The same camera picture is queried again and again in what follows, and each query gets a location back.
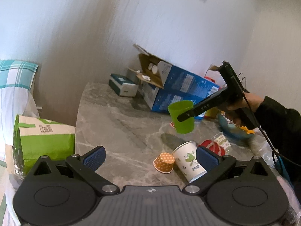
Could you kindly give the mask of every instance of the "white wall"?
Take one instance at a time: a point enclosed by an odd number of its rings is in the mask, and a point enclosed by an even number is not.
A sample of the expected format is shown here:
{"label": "white wall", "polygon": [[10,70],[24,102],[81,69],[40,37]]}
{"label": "white wall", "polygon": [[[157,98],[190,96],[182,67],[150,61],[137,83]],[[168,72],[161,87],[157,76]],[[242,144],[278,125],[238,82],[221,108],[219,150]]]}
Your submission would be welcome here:
{"label": "white wall", "polygon": [[75,124],[89,80],[138,65],[133,43],[197,74],[237,69],[257,14],[258,0],[0,0],[0,59],[39,63],[42,117]]}
{"label": "white wall", "polygon": [[301,0],[262,0],[241,71],[249,91],[301,111]]}

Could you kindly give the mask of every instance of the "blue gripper pad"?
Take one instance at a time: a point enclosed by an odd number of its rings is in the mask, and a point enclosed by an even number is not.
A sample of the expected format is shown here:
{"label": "blue gripper pad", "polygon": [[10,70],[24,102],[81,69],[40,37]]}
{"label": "blue gripper pad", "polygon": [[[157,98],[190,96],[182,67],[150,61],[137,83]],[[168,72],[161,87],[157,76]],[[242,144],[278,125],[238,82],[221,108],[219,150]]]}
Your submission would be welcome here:
{"label": "blue gripper pad", "polygon": [[96,171],[106,160],[106,150],[102,146],[94,148],[86,155],[83,157],[82,163],[93,171]]}
{"label": "blue gripper pad", "polygon": [[210,170],[212,170],[214,167],[216,167],[219,164],[219,159],[214,157],[213,155],[211,155],[210,152],[211,152],[210,150],[203,148],[203,147],[198,147],[197,151],[196,151],[196,157],[197,157],[198,163],[200,163],[200,165],[207,172],[209,172]]}

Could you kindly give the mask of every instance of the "gray marble tabletop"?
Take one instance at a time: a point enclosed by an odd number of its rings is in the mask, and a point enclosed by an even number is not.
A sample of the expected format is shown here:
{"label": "gray marble tabletop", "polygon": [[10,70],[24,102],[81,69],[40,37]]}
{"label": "gray marble tabletop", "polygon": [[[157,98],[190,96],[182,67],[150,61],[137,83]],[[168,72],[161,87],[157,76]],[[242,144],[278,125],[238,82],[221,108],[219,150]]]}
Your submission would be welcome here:
{"label": "gray marble tabletop", "polygon": [[[141,95],[119,97],[108,85],[88,83],[82,94],[76,122],[76,153],[83,155],[98,145],[106,161],[96,171],[122,188],[124,185],[179,185],[187,180],[179,169],[169,174],[155,170],[153,160],[187,141],[202,143],[220,132],[216,121],[196,121],[193,132],[178,134],[168,114],[151,112]],[[250,160],[243,143],[231,145],[226,154]]]}

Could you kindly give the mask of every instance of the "metal bolt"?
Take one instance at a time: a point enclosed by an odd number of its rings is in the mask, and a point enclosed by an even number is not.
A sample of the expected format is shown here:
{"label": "metal bolt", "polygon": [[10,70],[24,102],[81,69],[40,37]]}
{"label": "metal bolt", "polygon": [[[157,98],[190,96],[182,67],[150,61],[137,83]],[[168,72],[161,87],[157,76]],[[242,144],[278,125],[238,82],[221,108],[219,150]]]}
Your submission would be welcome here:
{"label": "metal bolt", "polygon": [[102,190],[107,193],[112,193],[117,190],[117,187],[114,184],[107,184],[102,187]]}
{"label": "metal bolt", "polygon": [[187,187],[185,187],[185,190],[188,193],[195,194],[200,191],[200,188],[195,185],[188,185]]}

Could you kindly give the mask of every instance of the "black sleeve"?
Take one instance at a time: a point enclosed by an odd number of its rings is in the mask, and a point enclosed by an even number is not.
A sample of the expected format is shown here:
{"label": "black sleeve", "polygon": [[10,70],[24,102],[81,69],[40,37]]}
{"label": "black sleeve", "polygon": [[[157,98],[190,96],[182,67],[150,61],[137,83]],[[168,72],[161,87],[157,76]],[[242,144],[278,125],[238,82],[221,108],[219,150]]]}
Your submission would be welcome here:
{"label": "black sleeve", "polygon": [[277,101],[265,97],[255,116],[273,146],[288,159],[301,164],[301,116],[294,109],[287,109]]}

